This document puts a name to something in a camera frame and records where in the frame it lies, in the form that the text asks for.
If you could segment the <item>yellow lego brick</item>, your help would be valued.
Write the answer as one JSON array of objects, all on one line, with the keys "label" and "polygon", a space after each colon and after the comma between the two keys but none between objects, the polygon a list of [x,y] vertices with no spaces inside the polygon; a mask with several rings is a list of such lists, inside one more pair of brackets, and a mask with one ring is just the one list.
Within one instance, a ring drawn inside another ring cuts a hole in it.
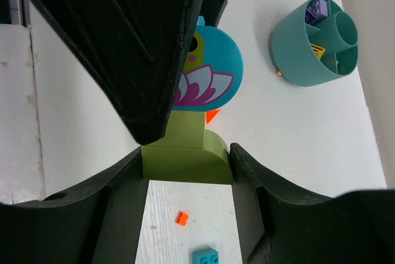
[{"label": "yellow lego brick", "polygon": [[326,49],[325,49],[324,47],[319,46],[319,45],[316,45],[316,44],[314,44],[314,43],[311,43],[310,46],[311,46],[311,48],[312,48],[314,54],[315,54],[315,55],[317,56],[317,58],[320,60],[320,59],[323,57],[323,55],[324,55]]}]

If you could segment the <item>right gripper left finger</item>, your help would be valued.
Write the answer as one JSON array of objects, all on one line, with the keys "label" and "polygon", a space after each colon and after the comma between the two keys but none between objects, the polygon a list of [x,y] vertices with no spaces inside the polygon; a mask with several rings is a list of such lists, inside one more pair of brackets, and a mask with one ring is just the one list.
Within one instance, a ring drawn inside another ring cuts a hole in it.
[{"label": "right gripper left finger", "polygon": [[134,263],[147,193],[135,149],[44,200],[1,204],[1,263]]}]

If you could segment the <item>dark purple long lego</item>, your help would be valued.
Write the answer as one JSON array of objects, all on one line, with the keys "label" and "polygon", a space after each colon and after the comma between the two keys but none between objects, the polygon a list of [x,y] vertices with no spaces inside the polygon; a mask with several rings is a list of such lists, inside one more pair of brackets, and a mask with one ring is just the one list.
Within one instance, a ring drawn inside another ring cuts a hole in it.
[{"label": "dark purple long lego", "polygon": [[328,0],[311,0],[305,10],[305,23],[315,25],[330,16]]}]

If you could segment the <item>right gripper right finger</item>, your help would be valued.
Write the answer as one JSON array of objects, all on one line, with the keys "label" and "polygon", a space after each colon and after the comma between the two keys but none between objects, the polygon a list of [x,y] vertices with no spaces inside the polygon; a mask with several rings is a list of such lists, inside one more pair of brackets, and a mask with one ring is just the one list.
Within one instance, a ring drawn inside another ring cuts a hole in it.
[{"label": "right gripper right finger", "polygon": [[243,263],[393,263],[394,191],[335,198],[302,188],[230,147]]}]

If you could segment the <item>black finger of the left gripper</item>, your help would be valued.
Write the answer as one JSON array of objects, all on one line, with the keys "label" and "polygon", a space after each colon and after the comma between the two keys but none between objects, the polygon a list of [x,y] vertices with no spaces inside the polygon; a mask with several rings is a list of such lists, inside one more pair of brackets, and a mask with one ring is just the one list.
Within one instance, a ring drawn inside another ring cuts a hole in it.
[{"label": "black finger of the left gripper", "polygon": [[198,17],[228,0],[30,0],[104,91],[130,134],[164,136]]}]

